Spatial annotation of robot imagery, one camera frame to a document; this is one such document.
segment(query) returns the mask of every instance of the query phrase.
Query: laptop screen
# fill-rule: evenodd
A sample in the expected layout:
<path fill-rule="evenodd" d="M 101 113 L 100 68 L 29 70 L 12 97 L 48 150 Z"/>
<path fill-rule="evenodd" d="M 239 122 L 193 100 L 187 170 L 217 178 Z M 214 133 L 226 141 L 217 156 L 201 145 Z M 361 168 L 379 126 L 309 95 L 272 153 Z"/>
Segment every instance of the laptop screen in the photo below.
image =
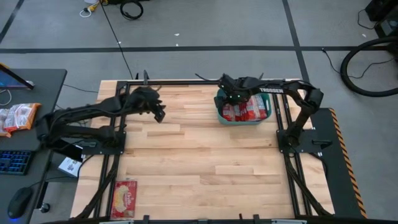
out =
<path fill-rule="evenodd" d="M 12 76 L 8 75 L 5 71 L 0 70 L 0 87 L 3 88 L 24 88 L 24 84 L 17 81 Z"/>
<path fill-rule="evenodd" d="M 0 89 L 30 88 L 33 86 L 0 64 Z"/>

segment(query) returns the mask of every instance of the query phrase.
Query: blue backlit keyboard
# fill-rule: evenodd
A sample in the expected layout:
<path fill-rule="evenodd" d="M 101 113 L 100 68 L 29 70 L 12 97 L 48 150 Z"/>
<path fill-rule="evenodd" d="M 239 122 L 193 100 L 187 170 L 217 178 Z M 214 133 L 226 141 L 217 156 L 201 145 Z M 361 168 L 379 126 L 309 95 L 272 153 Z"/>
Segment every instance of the blue backlit keyboard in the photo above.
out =
<path fill-rule="evenodd" d="M 0 151 L 0 174 L 26 175 L 33 152 Z"/>

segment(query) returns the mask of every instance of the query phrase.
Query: computer mouse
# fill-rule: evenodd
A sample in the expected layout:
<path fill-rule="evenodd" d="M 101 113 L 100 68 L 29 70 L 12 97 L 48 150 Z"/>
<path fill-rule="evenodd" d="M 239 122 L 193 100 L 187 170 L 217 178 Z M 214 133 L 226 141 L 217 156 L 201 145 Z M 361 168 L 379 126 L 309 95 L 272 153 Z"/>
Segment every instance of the computer mouse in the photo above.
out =
<path fill-rule="evenodd" d="M 21 217 L 26 209 L 27 204 L 32 196 L 32 189 L 30 187 L 23 187 L 19 189 L 12 197 L 10 204 L 8 205 L 8 217 L 19 218 Z"/>

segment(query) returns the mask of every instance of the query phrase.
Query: teal basket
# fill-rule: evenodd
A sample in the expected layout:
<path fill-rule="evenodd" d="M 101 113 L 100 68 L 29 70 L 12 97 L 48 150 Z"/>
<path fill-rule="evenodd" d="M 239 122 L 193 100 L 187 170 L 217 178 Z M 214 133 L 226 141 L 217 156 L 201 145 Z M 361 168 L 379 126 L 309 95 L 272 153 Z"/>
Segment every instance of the teal basket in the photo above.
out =
<path fill-rule="evenodd" d="M 264 105 L 267 108 L 267 118 L 269 118 L 272 114 L 272 110 L 271 110 L 271 101 L 269 98 L 269 94 L 268 93 L 259 93 L 261 95 L 262 100 L 264 101 Z M 223 90 L 218 90 L 217 91 L 217 96 L 226 96 Z M 222 108 L 217 108 L 218 109 L 218 121 L 221 124 L 225 124 L 225 125 L 257 125 L 259 123 L 261 123 L 262 121 L 266 120 L 263 119 L 261 121 L 227 121 L 225 118 L 222 117 Z"/>

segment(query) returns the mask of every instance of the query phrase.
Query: butcher block tabletop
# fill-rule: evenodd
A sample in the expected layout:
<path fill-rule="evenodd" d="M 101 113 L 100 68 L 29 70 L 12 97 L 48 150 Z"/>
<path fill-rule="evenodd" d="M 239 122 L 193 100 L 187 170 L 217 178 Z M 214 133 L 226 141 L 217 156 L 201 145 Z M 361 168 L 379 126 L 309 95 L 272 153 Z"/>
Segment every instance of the butcher block tabletop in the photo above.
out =
<path fill-rule="evenodd" d="M 102 81 L 96 102 L 114 96 L 116 84 Z M 272 97 L 272 115 L 261 124 L 225 126 L 218 121 L 213 101 L 217 90 L 216 85 L 163 85 L 159 93 L 166 116 L 161 124 L 153 114 L 126 117 L 126 148 L 116 180 L 137 181 L 135 219 L 237 219 L 240 213 L 243 218 L 294 217 Z M 300 108 L 288 99 L 295 120 Z M 279 103 L 283 108 L 280 96 Z M 109 118 L 95 118 L 91 127 L 105 125 Z M 306 128 L 311 127 L 308 121 Z M 322 162 L 308 154 L 300 157 L 307 187 L 334 213 Z M 102 161 L 103 156 L 94 156 L 81 168 L 71 217 L 96 192 Z M 304 214 L 297 186 L 296 191 Z M 105 192 L 100 215 L 105 215 L 107 200 Z"/>

